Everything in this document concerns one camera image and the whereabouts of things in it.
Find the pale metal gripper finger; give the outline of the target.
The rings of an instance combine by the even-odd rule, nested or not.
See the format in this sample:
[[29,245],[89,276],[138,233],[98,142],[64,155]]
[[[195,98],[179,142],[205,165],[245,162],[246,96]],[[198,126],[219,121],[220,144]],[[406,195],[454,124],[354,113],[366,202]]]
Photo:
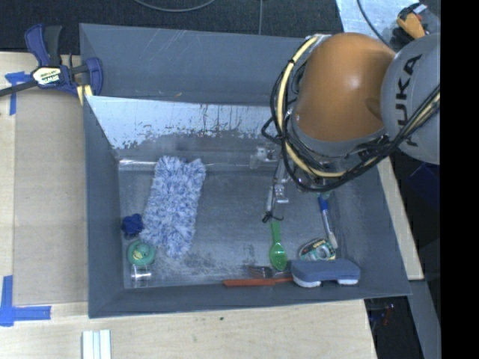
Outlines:
[[283,184],[274,186],[274,219],[283,220],[284,213],[289,199],[286,195],[286,189]]
[[275,191],[274,186],[272,185],[266,196],[266,204],[265,204],[265,214],[264,214],[264,221],[269,221],[274,215],[274,207],[275,207]]

